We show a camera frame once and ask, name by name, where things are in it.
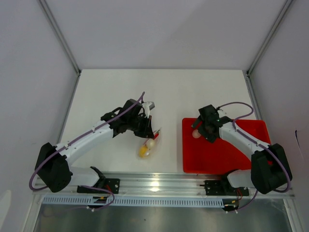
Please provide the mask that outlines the yellow toy pepper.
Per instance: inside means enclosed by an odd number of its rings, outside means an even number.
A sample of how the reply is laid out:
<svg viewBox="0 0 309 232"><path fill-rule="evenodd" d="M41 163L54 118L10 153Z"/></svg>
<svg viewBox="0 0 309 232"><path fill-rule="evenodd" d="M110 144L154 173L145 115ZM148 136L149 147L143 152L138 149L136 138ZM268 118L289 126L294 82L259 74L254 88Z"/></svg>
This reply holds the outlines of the yellow toy pepper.
<svg viewBox="0 0 309 232"><path fill-rule="evenodd" d="M141 146L139 149L139 157L147 158L149 155L150 155L150 149L146 145Z"/></svg>

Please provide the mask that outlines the clear zip top bag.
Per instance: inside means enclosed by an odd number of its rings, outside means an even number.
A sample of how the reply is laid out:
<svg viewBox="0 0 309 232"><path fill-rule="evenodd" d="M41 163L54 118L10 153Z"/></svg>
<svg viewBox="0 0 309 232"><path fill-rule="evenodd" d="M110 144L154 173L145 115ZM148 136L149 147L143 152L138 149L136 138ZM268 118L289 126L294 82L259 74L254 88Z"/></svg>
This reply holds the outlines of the clear zip top bag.
<svg viewBox="0 0 309 232"><path fill-rule="evenodd" d="M160 139L161 139L161 131L162 128L154 131L154 138L146 139L143 144L138 149L138 157L141 159L147 159L152 156L152 154L156 151Z"/></svg>

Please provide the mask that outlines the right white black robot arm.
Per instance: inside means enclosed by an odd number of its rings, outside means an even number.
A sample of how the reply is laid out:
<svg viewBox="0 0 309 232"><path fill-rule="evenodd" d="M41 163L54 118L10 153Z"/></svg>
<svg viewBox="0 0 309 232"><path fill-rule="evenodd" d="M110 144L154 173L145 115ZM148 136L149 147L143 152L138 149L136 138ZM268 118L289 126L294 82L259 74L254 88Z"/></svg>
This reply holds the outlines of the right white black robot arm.
<svg viewBox="0 0 309 232"><path fill-rule="evenodd" d="M199 110L199 116L192 124L206 141L214 143L217 139L228 142L244 154L251 162L248 170L232 170L224 175L220 183L221 191L231 195L238 188L254 188L262 194L271 191L286 193L291 189L292 172L280 144L269 144L242 129L237 121L221 113L221 107L207 105Z"/></svg>

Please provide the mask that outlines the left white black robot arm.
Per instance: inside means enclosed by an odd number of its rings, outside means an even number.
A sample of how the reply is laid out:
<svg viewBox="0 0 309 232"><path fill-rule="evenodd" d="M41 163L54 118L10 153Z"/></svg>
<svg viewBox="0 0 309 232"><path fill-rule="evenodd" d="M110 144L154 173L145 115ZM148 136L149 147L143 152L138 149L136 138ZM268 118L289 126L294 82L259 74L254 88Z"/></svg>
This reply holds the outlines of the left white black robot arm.
<svg viewBox="0 0 309 232"><path fill-rule="evenodd" d="M146 139L155 137L150 111L152 101L129 99L123 107L104 114L92 129L66 144L44 144L39 152L35 174L53 193L76 186L78 193L102 193L108 188L105 175L96 167L74 167L73 164L92 148L126 131Z"/></svg>

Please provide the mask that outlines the white egg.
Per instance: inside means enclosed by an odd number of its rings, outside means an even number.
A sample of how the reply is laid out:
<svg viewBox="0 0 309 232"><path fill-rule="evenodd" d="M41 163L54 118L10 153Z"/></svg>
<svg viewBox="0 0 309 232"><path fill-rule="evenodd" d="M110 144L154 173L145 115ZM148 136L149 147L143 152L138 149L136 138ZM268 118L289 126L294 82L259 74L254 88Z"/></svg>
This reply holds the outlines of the white egg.
<svg viewBox="0 0 309 232"><path fill-rule="evenodd" d="M197 139L197 138L200 138L201 137L201 134L198 132L198 130L194 130L192 132L192 136Z"/></svg>
<svg viewBox="0 0 309 232"><path fill-rule="evenodd" d="M156 145L156 142L155 142L155 140L150 139L150 140L147 141L146 145L147 145L148 149L153 149Z"/></svg>

